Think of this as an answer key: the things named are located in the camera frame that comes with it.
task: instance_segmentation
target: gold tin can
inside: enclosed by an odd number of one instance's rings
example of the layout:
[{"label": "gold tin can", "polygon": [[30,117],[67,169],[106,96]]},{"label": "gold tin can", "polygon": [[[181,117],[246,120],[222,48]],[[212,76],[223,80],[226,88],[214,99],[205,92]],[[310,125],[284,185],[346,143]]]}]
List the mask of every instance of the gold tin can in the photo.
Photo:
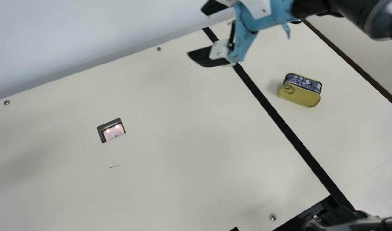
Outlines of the gold tin can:
[{"label": "gold tin can", "polygon": [[278,95],[305,107],[314,107],[321,99],[322,83],[294,73],[284,78]]}]

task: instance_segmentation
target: metal screw head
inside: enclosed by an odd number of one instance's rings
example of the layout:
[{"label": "metal screw head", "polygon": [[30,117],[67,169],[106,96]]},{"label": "metal screw head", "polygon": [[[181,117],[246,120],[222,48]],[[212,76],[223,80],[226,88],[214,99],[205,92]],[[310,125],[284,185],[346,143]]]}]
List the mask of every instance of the metal screw head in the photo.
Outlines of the metal screw head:
[{"label": "metal screw head", "polygon": [[275,221],[276,220],[276,214],[274,214],[274,213],[270,214],[269,218],[271,219],[271,221]]}]

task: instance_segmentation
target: white panel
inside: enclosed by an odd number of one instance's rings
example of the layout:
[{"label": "white panel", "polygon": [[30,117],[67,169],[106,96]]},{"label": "white panel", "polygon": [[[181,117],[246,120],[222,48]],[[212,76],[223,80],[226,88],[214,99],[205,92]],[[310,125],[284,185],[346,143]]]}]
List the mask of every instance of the white panel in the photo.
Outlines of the white panel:
[{"label": "white panel", "polygon": [[392,158],[343,190],[356,209],[392,216]]},{"label": "white panel", "polygon": [[[280,27],[261,31],[241,65],[343,190],[392,158],[392,104],[304,24],[290,26],[291,40]],[[223,38],[229,27],[212,29]],[[322,82],[316,107],[278,96],[288,73]]]},{"label": "white panel", "polygon": [[0,98],[192,33],[232,12],[208,19],[200,11],[205,2],[2,0]]},{"label": "white panel", "polygon": [[320,32],[392,94],[392,41],[374,41],[344,18],[309,18]]},{"label": "white panel", "polygon": [[[327,197],[233,69],[187,57],[210,44],[199,31],[0,100],[0,231],[266,231]],[[118,117],[126,134],[102,144]]]}]

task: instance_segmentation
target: black stripe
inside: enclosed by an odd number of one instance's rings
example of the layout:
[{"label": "black stripe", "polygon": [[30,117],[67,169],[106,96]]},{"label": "black stripe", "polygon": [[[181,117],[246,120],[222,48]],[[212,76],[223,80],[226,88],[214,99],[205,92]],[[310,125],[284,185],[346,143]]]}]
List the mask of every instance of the black stripe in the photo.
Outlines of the black stripe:
[{"label": "black stripe", "polygon": [[[213,38],[211,39],[211,41],[216,41],[216,39],[218,39],[210,28],[203,28],[203,31],[205,31],[205,33],[208,35],[209,38]],[[287,123],[275,110],[272,104],[259,90],[256,84],[245,72],[243,67],[240,66],[239,63],[237,63],[233,67],[233,69],[239,75],[239,77],[247,86],[247,88],[249,88],[250,92],[256,97],[259,103],[263,106],[263,108],[266,110],[266,112],[269,114],[272,120],[276,123],[279,129],[283,132],[286,138],[294,146],[297,152],[301,155],[301,157],[304,159],[304,161],[307,163],[307,165],[310,167],[313,173],[317,176],[317,178],[321,181],[324,187],[328,190],[331,196],[337,201],[337,203],[341,206],[346,206],[352,211],[355,211],[354,207],[351,205],[349,200],[347,200],[347,198],[340,191],[340,189],[334,184],[333,180],[328,176],[328,174],[324,171],[324,169],[320,166],[320,164],[316,161],[316,159],[311,155],[309,150],[307,150],[306,146],[304,146],[304,144],[296,136],[293,130],[287,125]]]},{"label": "black stripe", "polygon": [[202,29],[212,42],[219,41],[215,33],[208,27]]},{"label": "black stripe", "polygon": [[392,95],[373,79],[365,70],[357,65],[350,57],[344,54],[336,45],[334,45],[327,37],[325,37],[318,29],[316,29],[310,22],[303,20],[305,25],[308,26],[321,40],[323,40],[333,51],[335,51],[344,61],[346,61],[356,72],[358,72],[367,82],[369,82],[378,92],[380,92],[388,101],[392,103]]}]

